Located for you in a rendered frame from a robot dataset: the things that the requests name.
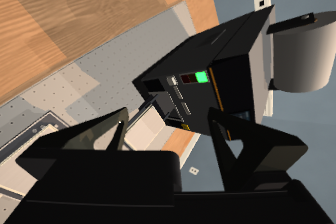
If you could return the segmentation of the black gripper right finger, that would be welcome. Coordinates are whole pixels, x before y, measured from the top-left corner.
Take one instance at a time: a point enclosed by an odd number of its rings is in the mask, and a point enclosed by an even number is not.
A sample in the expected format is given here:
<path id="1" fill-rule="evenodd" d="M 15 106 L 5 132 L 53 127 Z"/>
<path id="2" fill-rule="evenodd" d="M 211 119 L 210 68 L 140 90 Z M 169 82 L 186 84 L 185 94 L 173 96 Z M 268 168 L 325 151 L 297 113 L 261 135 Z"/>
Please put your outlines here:
<path id="1" fill-rule="evenodd" d="M 258 172 L 286 172 L 308 151 L 308 146 L 297 136 L 214 107 L 209 108 L 207 119 L 224 190 L 240 190 Z M 218 123 L 243 142 L 237 159 Z"/>

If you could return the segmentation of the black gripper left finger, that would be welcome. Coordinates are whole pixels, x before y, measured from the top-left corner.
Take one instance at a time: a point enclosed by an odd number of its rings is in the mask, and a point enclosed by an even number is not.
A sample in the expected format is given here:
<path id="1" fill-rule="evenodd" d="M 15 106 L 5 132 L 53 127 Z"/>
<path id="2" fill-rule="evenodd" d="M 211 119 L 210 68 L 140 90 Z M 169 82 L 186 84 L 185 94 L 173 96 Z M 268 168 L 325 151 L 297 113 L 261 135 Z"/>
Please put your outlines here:
<path id="1" fill-rule="evenodd" d="M 115 125 L 118 125 L 106 149 L 122 150 L 128 121 L 128 109 L 123 107 L 104 116 L 40 136 L 29 147 L 94 149 L 94 142 Z"/>

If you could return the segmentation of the grey perforated base plate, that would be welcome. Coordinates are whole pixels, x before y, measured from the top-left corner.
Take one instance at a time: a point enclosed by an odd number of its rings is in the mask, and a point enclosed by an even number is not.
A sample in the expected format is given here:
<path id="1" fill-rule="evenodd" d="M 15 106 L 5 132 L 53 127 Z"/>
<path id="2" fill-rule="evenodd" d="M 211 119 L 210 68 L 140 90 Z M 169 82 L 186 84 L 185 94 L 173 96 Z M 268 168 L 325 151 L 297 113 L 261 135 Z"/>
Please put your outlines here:
<path id="1" fill-rule="evenodd" d="M 70 126 L 145 101 L 132 81 L 197 34 L 186 0 L 101 44 L 0 106 L 0 147 L 48 111 Z"/>

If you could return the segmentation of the cream well plate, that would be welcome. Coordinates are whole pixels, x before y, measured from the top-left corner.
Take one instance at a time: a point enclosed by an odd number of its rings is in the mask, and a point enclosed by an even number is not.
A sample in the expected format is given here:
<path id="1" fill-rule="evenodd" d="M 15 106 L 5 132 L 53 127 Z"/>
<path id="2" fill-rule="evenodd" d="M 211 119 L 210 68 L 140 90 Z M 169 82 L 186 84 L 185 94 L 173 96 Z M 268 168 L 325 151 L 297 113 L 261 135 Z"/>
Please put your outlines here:
<path id="1" fill-rule="evenodd" d="M 150 105 L 145 109 L 128 127 L 126 134 L 140 121 L 140 119 L 152 108 L 153 105 Z M 126 138 L 124 140 L 133 150 L 137 150 Z"/>
<path id="2" fill-rule="evenodd" d="M 20 150 L 22 150 L 25 146 L 27 146 L 31 141 L 33 141 L 36 137 L 38 137 L 41 133 L 43 133 L 46 129 L 52 129 L 53 131 L 58 131 L 58 129 L 56 129 L 55 127 L 53 127 L 51 124 L 48 124 L 45 128 L 43 128 L 40 132 L 38 132 L 36 135 L 34 135 L 31 139 L 29 139 L 26 143 L 24 143 L 21 147 L 19 147 L 16 151 L 14 151 L 11 155 L 9 155 L 5 160 L 3 160 L 1 163 L 0 163 L 0 167 L 6 163 L 9 159 L 11 159 L 15 154 L 17 154 Z M 20 195 L 23 195 L 25 196 L 26 194 L 23 194 L 21 192 L 18 192 L 18 191 L 15 191 L 13 189 L 10 189 L 8 187 L 5 187 L 3 185 L 0 185 L 0 187 L 4 188 L 4 189 L 7 189 L 7 190 L 10 190 L 12 192 L 15 192 L 15 193 L 18 193 Z"/>

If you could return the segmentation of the grey cylinder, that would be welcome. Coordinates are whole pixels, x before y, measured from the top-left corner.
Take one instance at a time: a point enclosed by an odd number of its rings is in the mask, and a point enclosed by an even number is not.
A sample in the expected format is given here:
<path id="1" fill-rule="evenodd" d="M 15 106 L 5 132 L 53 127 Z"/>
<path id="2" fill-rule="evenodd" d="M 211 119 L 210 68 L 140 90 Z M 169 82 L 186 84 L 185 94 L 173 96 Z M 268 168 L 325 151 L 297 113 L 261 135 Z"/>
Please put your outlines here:
<path id="1" fill-rule="evenodd" d="M 305 93 L 327 85 L 336 54 L 336 11 L 315 13 L 317 21 L 273 33 L 273 85 Z"/>

